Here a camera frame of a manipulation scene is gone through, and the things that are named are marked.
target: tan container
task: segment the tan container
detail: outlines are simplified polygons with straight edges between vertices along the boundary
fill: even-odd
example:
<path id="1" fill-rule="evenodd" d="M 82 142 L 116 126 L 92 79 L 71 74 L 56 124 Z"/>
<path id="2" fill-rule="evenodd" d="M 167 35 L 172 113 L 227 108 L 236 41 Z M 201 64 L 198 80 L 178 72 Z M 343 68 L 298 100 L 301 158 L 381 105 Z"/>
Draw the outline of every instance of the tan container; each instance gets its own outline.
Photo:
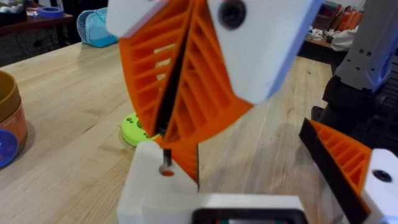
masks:
<path id="1" fill-rule="evenodd" d="M 0 71 L 0 129 L 10 131 L 16 136 L 19 142 L 16 155 L 20 154 L 25 148 L 27 139 L 21 96 L 15 79 L 2 71 Z"/>

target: yellow-green disc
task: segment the yellow-green disc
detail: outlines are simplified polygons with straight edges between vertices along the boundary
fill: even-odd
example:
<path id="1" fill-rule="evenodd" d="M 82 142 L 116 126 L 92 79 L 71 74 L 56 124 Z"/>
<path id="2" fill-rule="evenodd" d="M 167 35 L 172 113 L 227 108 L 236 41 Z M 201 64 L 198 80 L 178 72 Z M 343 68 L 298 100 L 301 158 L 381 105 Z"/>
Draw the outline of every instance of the yellow-green disc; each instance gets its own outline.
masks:
<path id="1" fill-rule="evenodd" d="M 137 114 L 132 113 L 122 122 L 123 139 L 132 146 L 137 146 L 141 141 L 151 141 L 156 138 L 148 138 L 147 133 L 142 128 Z"/>

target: metal rod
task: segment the metal rod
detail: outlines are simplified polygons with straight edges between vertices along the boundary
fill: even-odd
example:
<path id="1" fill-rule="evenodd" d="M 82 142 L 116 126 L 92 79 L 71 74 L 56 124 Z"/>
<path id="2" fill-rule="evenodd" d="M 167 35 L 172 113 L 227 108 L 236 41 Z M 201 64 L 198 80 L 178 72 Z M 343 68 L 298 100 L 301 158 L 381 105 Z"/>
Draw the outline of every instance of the metal rod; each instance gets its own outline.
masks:
<path id="1" fill-rule="evenodd" d="M 163 165 L 170 167 L 172 165 L 172 151 L 171 149 L 163 149 Z"/>

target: teal bag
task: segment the teal bag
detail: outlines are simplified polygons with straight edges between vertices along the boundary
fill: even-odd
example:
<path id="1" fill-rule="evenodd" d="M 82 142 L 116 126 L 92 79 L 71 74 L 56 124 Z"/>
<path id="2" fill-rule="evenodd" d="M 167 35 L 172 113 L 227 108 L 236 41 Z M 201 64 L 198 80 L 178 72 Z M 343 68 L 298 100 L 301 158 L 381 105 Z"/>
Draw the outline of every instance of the teal bag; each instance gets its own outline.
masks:
<path id="1" fill-rule="evenodd" d="M 83 11 L 77 17 L 77 31 L 81 41 L 95 47 L 106 47 L 118 41 L 105 27 L 106 8 Z"/>

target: desk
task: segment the desk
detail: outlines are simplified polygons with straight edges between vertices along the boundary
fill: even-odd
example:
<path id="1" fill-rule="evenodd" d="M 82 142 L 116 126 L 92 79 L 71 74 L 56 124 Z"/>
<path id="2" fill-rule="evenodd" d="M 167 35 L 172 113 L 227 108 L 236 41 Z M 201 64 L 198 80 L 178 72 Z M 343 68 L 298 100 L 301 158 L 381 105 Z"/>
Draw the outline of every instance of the desk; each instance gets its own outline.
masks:
<path id="1" fill-rule="evenodd" d="M 32 2 L 32 5 L 28 7 L 42 7 L 42 6 Z M 64 13 L 63 17 L 60 18 L 43 18 L 43 17 L 33 18 L 28 16 L 26 21 L 17 22 L 8 26 L 0 27 L 0 35 L 11 34 L 14 32 L 22 32 L 29 29 L 52 27 L 60 24 L 67 24 L 69 22 L 73 22 L 73 16 L 66 13 Z M 61 47 L 66 46 L 65 37 L 63 35 L 61 27 L 57 27 L 57 35 L 60 46 Z"/>
<path id="2" fill-rule="evenodd" d="M 324 46 L 324 47 L 327 47 L 327 48 L 331 49 L 331 44 L 326 42 L 326 37 L 322 38 L 322 40 L 313 40 L 313 39 L 307 39 L 306 38 L 305 41 L 307 41 L 309 43 L 317 44 L 317 45 L 320 45 L 320 46 Z"/>
<path id="3" fill-rule="evenodd" d="M 19 83 L 29 138 L 0 170 L 0 223 L 117 223 L 134 154 L 120 134 L 132 106 L 118 45 L 75 44 L 1 70 Z M 330 223 L 341 210 L 299 139 L 330 77 L 297 57 L 278 94 L 200 144 L 200 191 L 295 194 L 310 223 Z"/>

